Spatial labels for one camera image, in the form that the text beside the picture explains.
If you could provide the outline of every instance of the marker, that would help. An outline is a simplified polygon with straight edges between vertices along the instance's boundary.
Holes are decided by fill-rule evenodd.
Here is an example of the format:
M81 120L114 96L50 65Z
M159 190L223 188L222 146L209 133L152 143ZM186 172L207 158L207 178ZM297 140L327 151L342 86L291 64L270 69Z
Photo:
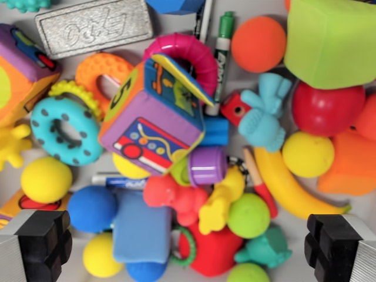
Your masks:
M214 94L214 106L207 106L205 113L209 116L217 116L219 114L221 95L224 86L224 75L226 74L227 64L230 57L231 38L233 36L233 28L235 18L232 12L226 12L221 16L219 26L219 37L217 39L215 57L218 63L218 86Z

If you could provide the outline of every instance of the teal donut teether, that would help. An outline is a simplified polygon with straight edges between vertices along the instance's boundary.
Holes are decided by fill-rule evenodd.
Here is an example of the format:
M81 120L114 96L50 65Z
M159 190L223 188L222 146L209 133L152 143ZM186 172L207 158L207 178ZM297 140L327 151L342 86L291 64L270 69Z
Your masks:
M73 143L61 135L56 120L73 126L81 141ZM98 142L99 124L95 117L86 107L63 96L40 101L32 112L31 128L43 149L67 165L88 165L103 152Z

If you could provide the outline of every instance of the purple lid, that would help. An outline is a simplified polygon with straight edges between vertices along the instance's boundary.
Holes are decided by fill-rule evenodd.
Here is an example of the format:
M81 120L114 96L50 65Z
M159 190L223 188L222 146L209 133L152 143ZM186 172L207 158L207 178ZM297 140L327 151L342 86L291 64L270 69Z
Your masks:
M198 147L189 154L189 180L193 186L221 182L227 172L227 159L220 146Z

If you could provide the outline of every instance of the light blue rubber toy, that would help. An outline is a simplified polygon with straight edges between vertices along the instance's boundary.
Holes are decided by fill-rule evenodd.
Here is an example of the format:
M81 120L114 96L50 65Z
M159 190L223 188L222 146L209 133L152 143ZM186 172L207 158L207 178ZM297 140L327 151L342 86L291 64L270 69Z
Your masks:
M281 228L270 227L264 234L249 240L245 248L235 255L237 263L257 263L274 268L287 261L293 252L287 248L287 242Z
M242 118L239 132L252 146L275 152L282 147L286 135L278 118L282 116L283 99L292 83L275 73L264 73L258 81L259 95L251 90L241 93L241 100L252 110Z
M41 8L50 8L51 0L0 0L6 3L9 9L18 9L21 13L39 12Z
M62 134L56 121L73 126L80 141ZM49 97L36 104L31 115L31 128L43 149L70 166L86 166L98 160L103 148L98 142L99 124L81 104L63 96Z
M205 0L146 0L160 14L187 15L196 13Z

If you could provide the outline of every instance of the textured bumps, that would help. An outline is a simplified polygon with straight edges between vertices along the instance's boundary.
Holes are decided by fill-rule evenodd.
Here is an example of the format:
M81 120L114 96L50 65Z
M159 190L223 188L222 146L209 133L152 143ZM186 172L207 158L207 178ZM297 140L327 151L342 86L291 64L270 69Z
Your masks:
M21 13L39 12L41 8L50 8L51 0L0 0L9 9L18 9Z

